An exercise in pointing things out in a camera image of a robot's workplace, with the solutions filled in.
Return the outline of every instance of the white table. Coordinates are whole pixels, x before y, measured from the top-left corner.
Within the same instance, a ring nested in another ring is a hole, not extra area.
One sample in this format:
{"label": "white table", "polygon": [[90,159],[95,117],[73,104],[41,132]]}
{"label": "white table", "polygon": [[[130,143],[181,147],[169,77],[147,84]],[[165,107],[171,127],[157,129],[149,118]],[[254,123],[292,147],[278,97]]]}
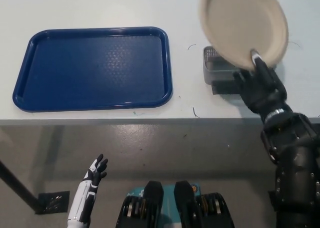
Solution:
{"label": "white table", "polygon": [[[289,46],[277,72],[288,104],[313,122],[320,118],[320,2],[279,0],[289,25]],[[0,0],[0,125],[170,123],[256,118],[239,97],[212,95],[203,78],[206,40],[199,0]],[[173,96],[158,108],[27,113],[12,92],[29,39],[46,29],[156,26],[169,36]]]}

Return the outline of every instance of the gray metal basket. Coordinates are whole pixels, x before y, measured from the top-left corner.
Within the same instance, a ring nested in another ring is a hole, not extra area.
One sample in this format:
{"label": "gray metal basket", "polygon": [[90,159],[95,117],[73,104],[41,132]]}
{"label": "gray metal basket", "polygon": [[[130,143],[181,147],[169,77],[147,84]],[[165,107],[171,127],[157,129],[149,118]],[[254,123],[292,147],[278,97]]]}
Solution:
{"label": "gray metal basket", "polygon": [[211,46],[203,50],[204,81],[212,86],[213,94],[237,94],[238,89],[233,79],[237,67],[226,61]]}

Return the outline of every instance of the black pole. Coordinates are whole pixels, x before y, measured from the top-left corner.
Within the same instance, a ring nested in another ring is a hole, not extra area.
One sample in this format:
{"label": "black pole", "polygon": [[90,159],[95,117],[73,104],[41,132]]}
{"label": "black pole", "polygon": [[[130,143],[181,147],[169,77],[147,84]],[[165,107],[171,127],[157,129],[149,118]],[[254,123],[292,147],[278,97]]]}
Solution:
{"label": "black pole", "polygon": [[0,161],[0,178],[29,205],[35,213],[42,213],[46,206],[39,200],[11,173],[10,170]]}

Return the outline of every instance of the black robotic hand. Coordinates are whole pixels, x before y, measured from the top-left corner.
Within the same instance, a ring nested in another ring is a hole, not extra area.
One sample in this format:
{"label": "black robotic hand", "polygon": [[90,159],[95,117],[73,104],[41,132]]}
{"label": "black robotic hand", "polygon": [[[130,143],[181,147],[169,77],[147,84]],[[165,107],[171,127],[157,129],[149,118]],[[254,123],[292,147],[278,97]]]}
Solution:
{"label": "black robotic hand", "polygon": [[254,72],[241,70],[233,74],[244,103],[252,112],[259,114],[263,122],[276,110],[291,111],[285,103],[286,89],[275,71],[267,67],[256,50],[251,51],[251,57]]}

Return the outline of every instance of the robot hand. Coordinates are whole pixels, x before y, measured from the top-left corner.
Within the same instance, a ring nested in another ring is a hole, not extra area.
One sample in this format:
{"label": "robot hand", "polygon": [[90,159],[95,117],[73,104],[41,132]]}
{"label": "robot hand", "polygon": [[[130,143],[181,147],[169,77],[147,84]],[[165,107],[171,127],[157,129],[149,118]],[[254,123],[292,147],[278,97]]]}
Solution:
{"label": "robot hand", "polygon": [[96,200],[98,185],[107,173],[108,160],[101,154],[92,163],[75,193],[68,216],[68,228],[89,228],[90,216]]}
{"label": "robot hand", "polygon": [[259,53],[251,51],[254,72],[241,70],[233,74],[240,95],[248,108],[264,122],[272,112],[291,111],[285,103],[286,89],[273,69],[269,69]]}

